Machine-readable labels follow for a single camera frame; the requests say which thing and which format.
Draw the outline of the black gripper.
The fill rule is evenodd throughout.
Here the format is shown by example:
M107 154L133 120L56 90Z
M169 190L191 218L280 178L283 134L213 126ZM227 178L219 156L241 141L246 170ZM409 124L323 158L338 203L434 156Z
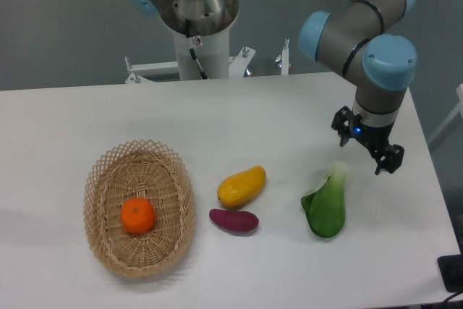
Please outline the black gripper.
M353 138L366 147L377 163L375 175L381 172L393 174L404 158L404 148L389 144L391 133L399 110L386 114L376 114L354 101L352 110L343 106L335 114L331 123L332 130L337 131L339 146L344 147Z

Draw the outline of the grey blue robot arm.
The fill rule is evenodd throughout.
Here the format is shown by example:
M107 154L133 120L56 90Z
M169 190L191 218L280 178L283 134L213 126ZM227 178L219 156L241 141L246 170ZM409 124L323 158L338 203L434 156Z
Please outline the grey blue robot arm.
M239 13L238 0L131 0L140 12L157 14L171 31L182 80L243 75L229 58L229 31ZM388 29L416 0L349 0L339 14L314 12L303 23L298 46L313 61L356 87L352 107L336 112L332 128L341 144L355 139L377 164L395 172L404 149L389 142L404 94L415 76L413 44Z

